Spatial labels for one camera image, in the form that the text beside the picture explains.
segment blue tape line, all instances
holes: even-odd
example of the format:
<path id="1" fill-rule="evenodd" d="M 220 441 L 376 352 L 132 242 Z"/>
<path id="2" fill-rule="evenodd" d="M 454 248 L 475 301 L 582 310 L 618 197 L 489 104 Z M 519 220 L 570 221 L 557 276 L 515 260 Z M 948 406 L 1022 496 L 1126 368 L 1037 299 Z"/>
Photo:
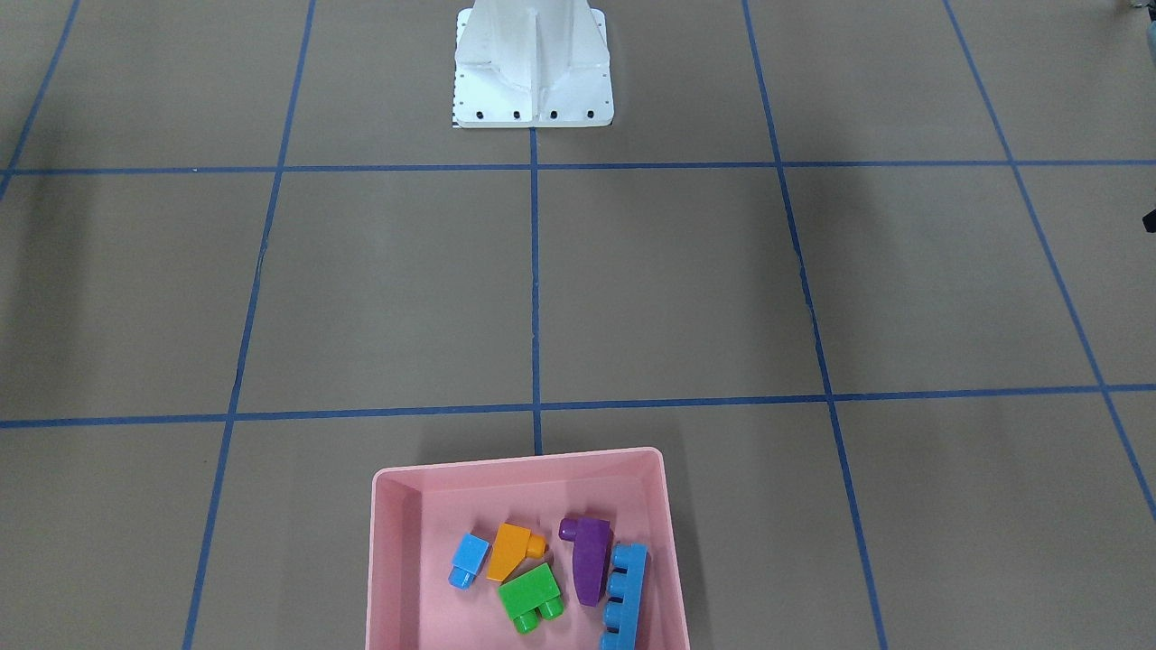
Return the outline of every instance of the blue tape line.
<path id="1" fill-rule="evenodd" d="M 1156 392 L 1156 384 L 1116 384 L 1112 392 Z M 964 399 L 1024 397 L 1050 394 L 1095 394 L 1099 386 L 1028 386 L 1020 389 L 962 389 L 942 391 L 896 391 L 881 393 L 832 393 L 833 401 L 902 401 L 922 399 Z M 701 397 L 664 399 L 615 399 L 586 401 L 543 401 L 540 411 L 602 411 L 618 408 L 680 408 L 711 406 L 750 406 L 761 404 L 825 402 L 825 394 L 784 394 L 749 397 Z M 193 413 L 178 415 L 125 415 L 109 418 L 61 418 L 45 420 L 0 420 L 0 429 L 40 429 L 54 427 L 103 427 L 133 424 L 181 424 L 195 422 L 265 422 L 282 420 L 326 420 L 338 418 L 401 418 L 458 415 L 468 413 L 532 413 L 533 402 L 467 404 L 454 406 L 400 406 L 384 408 L 338 408 L 319 411 L 253 411 L 247 413 Z"/>
<path id="2" fill-rule="evenodd" d="M 292 90 L 289 94 L 289 108 L 286 111 L 284 127 L 281 133 L 281 150 L 277 154 L 277 171 L 273 176 L 273 189 L 269 191 L 269 205 L 265 213 L 265 228 L 261 231 L 261 245 L 257 254 L 257 268 L 253 272 L 253 286 L 249 295 L 249 309 L 245 313 L 245 328 L 240 337 L 240 350 L 237 353 L 237 376 L 234 381 L 232 392 L 229 397 L 229 419 L 224 424 L 224 433 L 221 435 L 221 452 L 217 457 L 216 474 L 213 479 L 213 496 L 209 498 L 209 510 L 205 520 L 205 537 L 201 540 L 201 554 L 197 562 L 197 577 L 193 582 L 193 594 L 188 603 L 188 619 L 185 622 L 185 638 L 181 643 L 183 650 L 191 650 L 193 647 L 193 635 L 197 631 L 197 618 L 200 612 L 201 593 L 205 590 L 205 574 L 208 570 L 209 551 L 213 546 L 213 531 L 216 526 L 217 510 L 221 504 L 221 489 L 224 485 L 225 468 L 229 463 L 229 445 L 232 442 L 232 416 L 237 413 L 237 405 L 240 401 L 240 386 L 245 377 L 245 362 L 249 356 L 249 344 L 253 333 L 253 320 L 257 316 L 257 301 L 261 291 L 261 271 L 265 266 L 265 253 L 269 248 L 269 232 L 273 229 L 273 217 L 276 214 L 277 195 L 281 192 L 281 178 L 286 164 L 286 156 L 289 150 L 289 138 L 292 133 L 292 119 L 297 109 L 297 96 L 301 93 L 301 80 L 305 73 L 305 56 L 309 52 L 309 37 L 313 28 L 313 12 L 317 8 L 317 0 L 309 0 L 309 8 L 305 13 L 305 27 L 301 37 L 301 50 L 297 53 L 297 68 L 294 73 Z"/>
<path id="3" fill-rule="evenodd" d="M 414 415 L 460 415 L 464 413 L 526 413 L 533 404 L 479 404 L 465 406 L 401 406 L 395 408 L 340 408 L 329 411 L 265 411 L 238 413 L 238 422 L 279 420 L 329 420 L 341 418 L 402 418 Z"/>
<path id="4" fill-rule="evenodd" d="M 529 130 L 529 272 L 531 272 L 531 385 L 534 400 L 534 453 L 544 453 L 542 445 L 542 354 L 541 354 L 541 319 L 540 319 L 540 275 L 538 248 L 538 130 Z"/>
<path id="5" fill-rule="evenodd" d="M 754 162 L 633 162 L 633 163 L 542 163 L 540 169 L 751 169 L 775 167 L 770 161 Z"/>
<path id="6" fill-rule="evenodd" d="M 813 168 L 943 168 L 943 167 L 1009 167 L 1008 161 L 784 161 L 787 169 Z M 1018 167 L 1154 167 L 1156 160 L 1068 160 L 1068 161 L 1016 161 Z M 638 163 L 540 163 L 539 170 L 622 170 L 622 169 L 769 169 L 773 161 L 756 162 L 638 162 Z M 3 176 L 135 176 L 178 173 L 342 173 L 342 172 L 394 172 L 394 171 L 526 171 L 529 164 L 296 164 L 296 165 L 208 165 L 208 167 L 110 167 L 110 168 L 60 168 L 60 169 L 6 169 Z"/>
<path id="7" fill-rule="evenodd" d="M 1087 160 L 1087 161 L 1021 161 L 1015 164 L 1020 167 L 1151 167 L 1156 165 L 1156 158 L 1122 158 L 1122 160 Z"/>
<path id="8" fill-rule="evenodd" d="M 201 553 L 197 559 L 197 576 L 193 578 L 193 594 L 188 601 L 188 619 L 185 621 L 185 637 L 180 647 L 191 650 L 193 634 L 197 631 L 197 616 L 201 610 L 201 594 L 205 592 L 205 574 L 209 568 L 209 549 L 213 546 L 213 532 L 216 530 L 216 514 L 221 505 L 221 489 L 224 487 L 224 470 L 229 460 L 229 445 L 232 443 L 232 421 L 224 423 L 221 435 L 221 449 L 217 452 L 217 467 L 213 475 L 213 493 L 209 495 L 208 515 L 205 518 L 205 534 L 201 537 Z"/>
<path id="9" fill-rule="evenodd" d="M 1156 391 L 1156 384 L 1111 384 L 1107 390 L 1113 393 L 1138 393 Z"/>
<path id="10" fill-rule="evenodd" d="M 57 49 L 52 52 L 52 60 L 49 61 L 49 69 L 44 72 L 44 79 L 40 80 L 40 87 L 36 91 L 36 98 L 32 99 L 32 108 L 28 111 L 28 117 L 24 118 L 24 126 L 20 130 L 20 138 L 16 140 L 16 147 L 12 150 L 12 157 L 8 160 L 8 171 L 16 169 L 20 164 L 20 157 L 24 153 L 24 147 L 28 145 L 28 136 L 32 133 L 32 123 L 36 121 L 36 116 L 40 112 L 40 104 L 44 103 L 44 96 L 49 91 L 49 83 L 52 82 L 52 75 L 57 73 L 57 65 L 60 64 L 60 56 L 65 51 L 65 44 L 68 43 L 68 35 L 72 34 L 72 27 L 76 22 L 76 12 L 80 10 L 80 0 L 73 0 L 72 7 L 68 8 L 68 17 L 65 19 L 65 27 L 60 31 L 60 39 L 57 40 Z M 3 195 L 8 192 L 8 184 L 12 183 L 12 173 L 6 173 L 2 179 L 0 179 L 0 200 L 3 200 Z"/>
<path id="11" fill-rule="evenodd" d="M 959 40 L 959 47 L 963 49 L 963 56 L 968 60 L 968 67 L 971 68 L 971 75 L 975 77 L 976 87 L 979 88 L 979 94 L 984 98 L 984 105 L 987 108 L 987 115 L 992 120 L 992 125 L 995 127 L 996 135 L 999 135 L 1000 145 L 1003 147 L 1003 153 L 1007 156 L 1008 162 L 1011 164 L 1011 173 L 1015 175 L 1016 185 L 1020 187 L 1020 195 L 1023 198 L 1024 206 L 1028 208 L 1028 215 L 1031 217 L 1031 224 L 1036 229 L 1036 237 L 1039 239 L 1039 245 L 1044 251 L 1044 257 L 1047 258 L 1047 265 L 1052 269 L 1052 276 L 1055 279 L 1055 285 L 1060 289 L 1060 295 L 1064 297 L 1064 304 L 1067 306 L 1068 316 L 1072 318 L 1072 325 L 1076 330 L 1076 334 L 1080 338 L 1080 345 L 1083 347 L 1084 355 L 1088 357 L 1088 364 L 1091 367 L 1092 375 L 1096 377 L 1096 385 L 1099 387 L 1099 392 L 1104 398 L 1104 405 L 1107 407 L 1107 412 L 1112 418 L 1112 424 L 1116 427 L 1116 434 L 1120 438 L 1120 444 L 1124 446 L 1124 452 L 1128 458 L 1128 464 L 1132 466 L 1132 473 L 1135 475 L 1136 482 L 1140 486 L 1140 493 L 1143 495 L 1144 502 L 1148 504 L 1148 512 L 1151 515 L 1153 520 L 1156 522 L 1156 498 L 1153 497 L 1153 490 L 1148 485 L 1148 479 L 1144 478 L 1144 472 L 1140 467 L 1140 463 L 1136 460 L 1136 453 L 1132 448 L 1132 441 L 1128 440 L 1128 434 L 1124 429 L 1124 423 L 1120 421 L 1120 418 L 1116 412 L 1116 404 L 1112 402 L 1112 396 L 1107 389 L 1106 382 L 1104 382 L 1104 375 L 1101 372 L 1099 363 L 1096 362 L 1096 355 L 1092 353 L 1091 344 L 1088 341 L 1083 325 L 1080 323 L 1080 315 L 1076 312 L 1075 303 L 1072 301 L 1068 287 L 1064 282 L 1064 275 L 1060 273 L 1059 264 L 1055 261 L 1055 256 L 1052 254 L 1052 246 L 1047 243 L 1047 236 L 1044 234 L 1044 228 L 1039 222 L 1039 215 L 1036 213 L 1036 206 L 1031 200 L 1031 194 L 1028 192 L 1028 186 L 1023 182 L 1023 175 L 1020 172 L 1020 165 L 1016 162 L 1015 156 L 1011 155 L 1011 147 L 1008 145 L 1007 136 L 1003 133 L 1003 127 L 1000 125 L 1000 119 L 995 115 L 995 106 L 992 104 L 992 99 L 987 94 L 987 88 L 984 86 L 984 80 L 979 75 L 979 67 L 976 65 L 976 60 L 971 56 L 971 49 L 968 46 L 968 39 L 963 36 L 963 28 L 959 25 L 955 10 L 951 8 L 950 0 L 942 0 L 942 2 L 943 8 L 947 10 L 948 19 L 951 21 L 951 28 L 955 30 L 956 38 Z"/>
<path id="12" fill-rule="evenodd" d="M 875 622 L 875 636 L 879 641 L 880 650 L 888 649 L 887 629 L 883 626 L 883 613 L 879 604 L 879 594 L 875 590 L 875 575 L 872 570 L 870 554 L 867 551 L 867 538 L 864 534 L 862 520 L 859 515 L 859 500 L 855 496 L 854 481 L 851 475 L 851 465 L 847 461 L 846 446 L 843 444 L 843 430 L 839 426 L 838 411 L 831 390 L 831 376 L 827 367 L 827 355 L 823 352 L 823 338 L 820 334 L 818 317 L 815 313 L 815 303 L 810 293 L 810 282 L 807 279 L 807 263 L 803 258 L 802 245 L 799 241 L 799 230 L 795 224 L 794 208 L 791 205 L 791 192 L 787 187 L 786 172 L 783 167 L 783 155 L 779 150 L 778 133 L 775 128 L 775 113 L 771 111 L 771 101 L 766 91 L 766 79 L 763 74 L 762 58 L 758 54 L 758 42 L 755 38 L 755 25 L 750 17 L 750 3 L 742 0 L 743 19 L 747 22 L 747 38 L 750 42 L 750 56 L 755 62 L 755 76 L 758 77 L 758 93 L 763 99 L 763 113 L 766 117 L 766 132 L 771 140 L 771 150 L 775 154 L 776 171 L 779 177 L 779 190 L 783 192 L 783 207 L 787 215 L 787 227 L 791 230 L 791 245 L 794 248 L 795 257 L 799 258 L 799 280 L 802 285 L 803 300 L 807 303 L 807 311 L 810 313 L 812 331 L 815 337 L 815 356 L 818 360 L 820 375 L 823 378 L 823 393 L 827 401 L 828 413 L 831 419 L 831 430 L 835 435 L 835 446 L 839 455 L 839 466 L 843 471 L 843 487 L 847 494 L 847 508 L 851 511 L 851 524 L 855 533 L 855 542 L 859 546 L 859 560 L 862 564 L 864 581 L 867 585 L 867 598 L 870 603 L 872 618 Z"/>
<path id="13" fill-rule="evenodd" d="M 292 164 L 289 173 L 336 173 L 350 171 L 526 171 L 528 164 Z"/>
<path id="14" fill-rule="evenodd" d="M 1098 393 L 1099 386 L 1032 386 L 1025 389 L 963 389 L 954 391 L 897 391 L 882 393 L 836 393 L 835 401 L 890 401 L 906 399 L 958 399 L 1047 394 Z"/>
<path id="15" fill-rule="evenodd" d="M 606 399 L 590 401 L 547 401 L 542 411 L 603 411 L 614 408 L 680 408 L 688 406 L 749 406 L 758 404 L 808 404 L 827 401 L 827 396 L 702 397 L 670 399 Z"/>
<path id="16" fill-rule="evenodd" d="M 151 176 L 169 173 L 273 173 L 276 167 L 108 167 L 16 169 L 13 176 Z"/>
<path id="17" fill-rule="evenodd" d="M 794 161 L 784 162 L 788 169 L 842 167 L 1007 167 L 1007 161 Z"/>
<path id="18" fill-rule="evenodd" d="M 188 424 L 224 422 L 224 413 L 192 413 L 186 415 L 123 415 L 110 418 L 52 418 L 44 420 L 0 420 L 0 429 L 47 429 L 57 427 L 116 427 L 134 424 Z"/>

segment green block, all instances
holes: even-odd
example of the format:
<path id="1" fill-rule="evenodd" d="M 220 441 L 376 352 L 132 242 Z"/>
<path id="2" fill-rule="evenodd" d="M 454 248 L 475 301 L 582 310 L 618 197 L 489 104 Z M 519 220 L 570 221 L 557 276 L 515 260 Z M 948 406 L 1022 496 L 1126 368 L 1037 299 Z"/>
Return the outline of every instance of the green block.
<path id="1" fill-rule="evenodd" d="M 498 588 L 498 598 L 519 634 L 538 627 L 538 616 L 551 621 L 562 615 L 562 591 L 549 564 L 541 564 Z"/>

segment blue block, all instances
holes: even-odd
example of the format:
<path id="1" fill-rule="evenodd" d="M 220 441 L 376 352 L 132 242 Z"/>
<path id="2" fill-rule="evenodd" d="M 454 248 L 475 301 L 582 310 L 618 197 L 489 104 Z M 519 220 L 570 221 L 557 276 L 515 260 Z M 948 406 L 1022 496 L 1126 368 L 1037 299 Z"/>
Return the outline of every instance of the blue block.
<path id="1" fill-rule="evenodd" d="M 643 577 L 646 575 L 646 545 L 617 544 L 610 556 L 614 570 L 606 582 L 610 599 L 602 612 L 607 631 L 600 650 L 635 650 L 638 636 L 638 613 L 643 604 Z"/>
<path id="2" fill-rule="evenodd" d="M 469 589 L 474 578 L 482 570 L 482 560 L 490 549 L 490 542 L 480 537 L 466 533 L 453 554 L 453 570 L 450 571 L 450 584 L 458 589 Z"/>

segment building block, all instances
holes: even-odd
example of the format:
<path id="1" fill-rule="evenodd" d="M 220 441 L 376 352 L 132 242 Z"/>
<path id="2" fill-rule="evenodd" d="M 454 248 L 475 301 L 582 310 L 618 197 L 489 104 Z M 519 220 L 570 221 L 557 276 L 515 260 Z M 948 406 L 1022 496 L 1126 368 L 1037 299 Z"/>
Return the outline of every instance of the building block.
<path id="1" fill-rule="evenodd" d="M 518 634 L 529 634 L 538 627 L 538 616 L 553 621 L 562 615 L 562 591 L 549 564 L 541 564 L 498 588 L 498 598 L 506 608 Z"/>
<path id="2" fill-rule="evenodd" d="M 638 614 L 643 603 L 643 577 L 646 575 L 646 545 L 618 544 L 610 556 L 614 570 L 606 583 L 610 599 L 602 612 L 607 631 L 599 650 L 635 650 Z"/>
<path id="3" fill-rule="evenodd" d="M 474 578 L 482 570 L 482 560 L 490 549 L 490 542 L 480 537 L 466 533 L 453 554 L 453 569 L 450 571 L 450 584 L 458 589 L 469 589 Z"/>
<path id="4" fill-rule="evenodd" d="M 538 559 L 544 554 L 544 537 L 533 534 L 529 529 L 502 524 L 498 526 L 497 537 L 494 538 L 494 552 L 490 553 L 490 568 L 486 571 L 486 577 L 505 582 L 523 560 Z"/>
<path id="5" fill-rule="evenodd" d="M 558 524 L 558 537 L 575 542 L 573 578 L 578 601 L 598 606 L 606 586 L 606 566 L 610 560 L 610 522 L 581 517 L 565 518 Z"/>

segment pink bin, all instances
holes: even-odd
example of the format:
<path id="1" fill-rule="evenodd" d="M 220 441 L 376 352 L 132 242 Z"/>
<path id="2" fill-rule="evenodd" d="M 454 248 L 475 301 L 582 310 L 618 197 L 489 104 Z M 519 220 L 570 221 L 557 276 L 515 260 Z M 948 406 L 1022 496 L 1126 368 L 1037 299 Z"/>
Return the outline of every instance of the pink bin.
<path id="1" fill-rule="evenodd" d="M 365 650 L 598 650 L 603 596 L 585 607 L 573 594 L 572 545 L 558 539 L 566 516 L 610 522 L 616 542 L 650 547 L 637 650 L 689 650 L 662 455 L 620 449 L 381 470 L 370 515 Z M 519 635 L 486 567 L 468 591 L 446 581 L 466 532 L 494 540 L 511 522 L 544 535 L 565 613 Z M 527 560 L 521 574 L 543 560 Z"/>

